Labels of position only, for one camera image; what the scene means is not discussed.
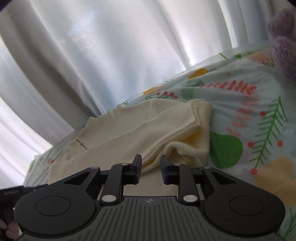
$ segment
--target curtain fold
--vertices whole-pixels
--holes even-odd
[[[53,145],[210,56],[268,39],[270,18],[268,0],[13,0],[0,12],[0,97]]]

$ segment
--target silver screw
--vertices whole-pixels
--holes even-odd
[[[186,196],[183,197],[183,200],[185,202],[195,202],[195,201],[198,200],[198,197],[195,196],[195,195],[186,195]]]
[[[114,202],[116,200],[116,197],[114,195],[105,195],[102,197],[102,200],[104,202]]]

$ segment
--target cream sweater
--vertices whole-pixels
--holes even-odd
[[[49,184],[84,170],[101,170],[142,155],[137,185],[126,185],[124,195],[178,195],[178,187],[164,185],[160,156],[192,167],[206,164],[212,105],[197,99],[178,102],[151,99],[133,106],[118,105],[98,118],[91,117],[79,135],[49,166]]]

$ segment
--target black device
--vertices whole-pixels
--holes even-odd
[[[19,241],[283,240],[277,231],[285,207],[267,191],[213,167],[171,164],[163,155],[163,182],[178,185],[178,197],[123,196],[123,186],[139,183],[140,173],[138,154],[110,170],[90,167],[51,185],[1,190],[0,218],[12,219],[15,206]]]

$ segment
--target purple plush toy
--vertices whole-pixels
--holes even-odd
[[[273,39],[273,54],[284,74],[296,80],[296,7],[284,9],[268,24]]]

